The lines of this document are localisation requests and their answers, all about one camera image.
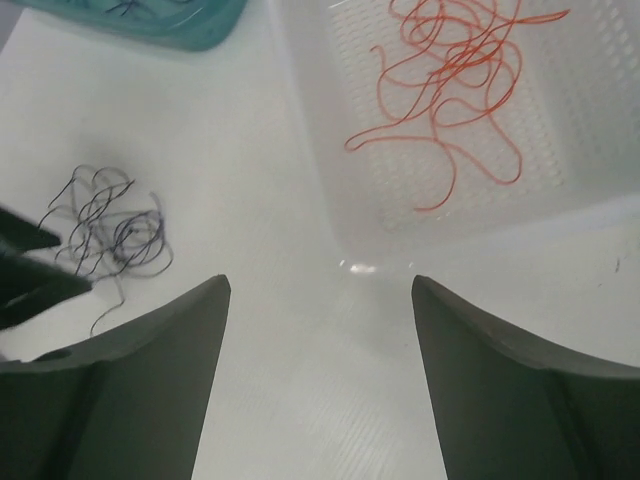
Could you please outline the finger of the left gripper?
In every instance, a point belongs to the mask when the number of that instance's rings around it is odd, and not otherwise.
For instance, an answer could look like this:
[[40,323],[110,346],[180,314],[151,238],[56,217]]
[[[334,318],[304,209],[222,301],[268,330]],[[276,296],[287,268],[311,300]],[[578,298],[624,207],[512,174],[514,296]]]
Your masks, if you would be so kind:
[[1,255],[1,329],[92,290],[89,280],[36,259]]
[[22,254],[53,248],[61,244],[60,237],[11,210],[1,208],[1,254]]

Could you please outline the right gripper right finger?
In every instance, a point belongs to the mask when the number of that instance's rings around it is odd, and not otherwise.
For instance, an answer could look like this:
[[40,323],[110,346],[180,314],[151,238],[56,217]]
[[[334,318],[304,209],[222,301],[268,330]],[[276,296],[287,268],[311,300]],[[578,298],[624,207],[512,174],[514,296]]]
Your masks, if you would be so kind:
[[431,278],[415,325],[451,479],[635,479],[639,371],[558,345]]

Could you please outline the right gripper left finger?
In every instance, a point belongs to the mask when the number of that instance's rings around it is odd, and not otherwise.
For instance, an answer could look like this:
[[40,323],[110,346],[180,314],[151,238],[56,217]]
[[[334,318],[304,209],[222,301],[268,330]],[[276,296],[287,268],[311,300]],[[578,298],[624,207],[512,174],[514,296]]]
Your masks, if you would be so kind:
[[188,479],[227,323],[230,284],[29,362],[1,365],[5,479]]

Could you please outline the teal transparent plastic bin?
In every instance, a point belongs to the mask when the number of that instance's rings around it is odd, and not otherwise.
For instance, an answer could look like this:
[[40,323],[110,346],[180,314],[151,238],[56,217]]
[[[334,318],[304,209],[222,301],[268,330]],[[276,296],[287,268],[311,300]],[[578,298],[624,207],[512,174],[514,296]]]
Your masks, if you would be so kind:
[[202,52],[229,36],[247,1],[23,0],[17,4],[121,37]]

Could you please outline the white perforated plastic basket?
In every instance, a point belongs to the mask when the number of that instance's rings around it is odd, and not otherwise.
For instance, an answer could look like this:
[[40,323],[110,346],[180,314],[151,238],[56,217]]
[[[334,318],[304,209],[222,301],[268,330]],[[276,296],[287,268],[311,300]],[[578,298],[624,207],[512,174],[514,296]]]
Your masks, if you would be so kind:
[[345,260],[489,251],[639,213],[635,1],[272,1]]

